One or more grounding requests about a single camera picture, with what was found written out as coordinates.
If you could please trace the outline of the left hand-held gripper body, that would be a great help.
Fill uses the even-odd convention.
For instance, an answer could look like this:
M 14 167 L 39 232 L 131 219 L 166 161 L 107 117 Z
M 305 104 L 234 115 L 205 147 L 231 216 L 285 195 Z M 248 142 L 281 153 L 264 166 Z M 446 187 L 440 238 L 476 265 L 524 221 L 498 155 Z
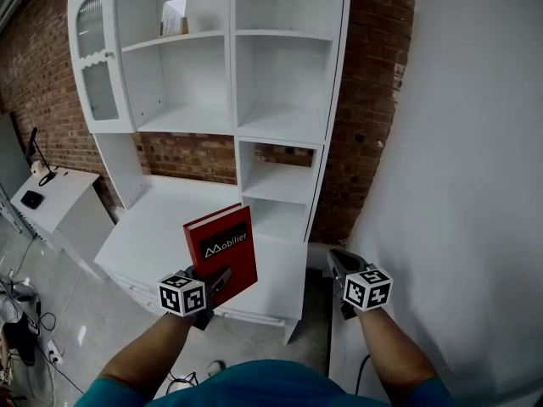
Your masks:
M 221 272 L 203 277 L 190 266 L 158 282 L 160 306 L 169 314 L 193 318 L 193 326 L 204 330 L 214 316 L 216 294 L 221 290 Z

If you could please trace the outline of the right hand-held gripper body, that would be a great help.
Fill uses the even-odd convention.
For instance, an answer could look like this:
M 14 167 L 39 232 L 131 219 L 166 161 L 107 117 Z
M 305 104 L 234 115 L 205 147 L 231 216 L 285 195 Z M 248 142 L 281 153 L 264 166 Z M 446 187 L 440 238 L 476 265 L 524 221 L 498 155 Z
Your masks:
M 334 279 L 342 294 L 340 310 L 345 319 L 355 317 L 355 311 L 378 309 L 389 302 L 393 286 L 392 277 L 375 264 L 341 266 L 342 278 Z

